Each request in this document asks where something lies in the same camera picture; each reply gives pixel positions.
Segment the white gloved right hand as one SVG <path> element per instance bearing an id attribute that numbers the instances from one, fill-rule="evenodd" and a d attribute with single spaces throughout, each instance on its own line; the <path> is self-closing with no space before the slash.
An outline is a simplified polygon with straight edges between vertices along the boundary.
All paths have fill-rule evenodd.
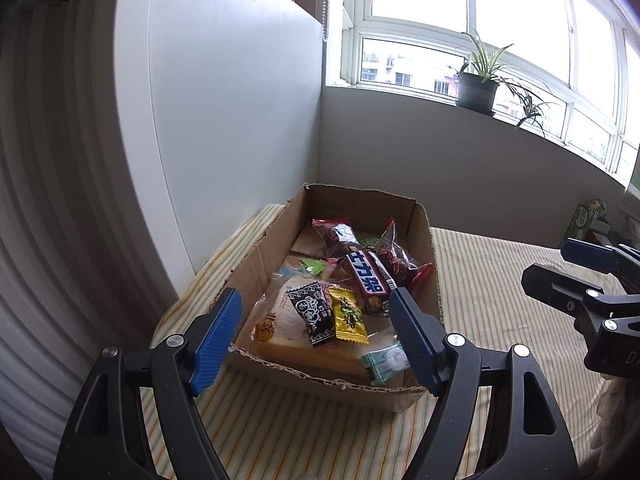
<path id="1" fill-rule="evenodd" d="M 597 404 L 599 422 L 590 443 L 590 448 L 597 452 L 599 466 L 613 456 L 639 420 L 638 380 L 611 375 L 603 378 L 606 388 Z"/>

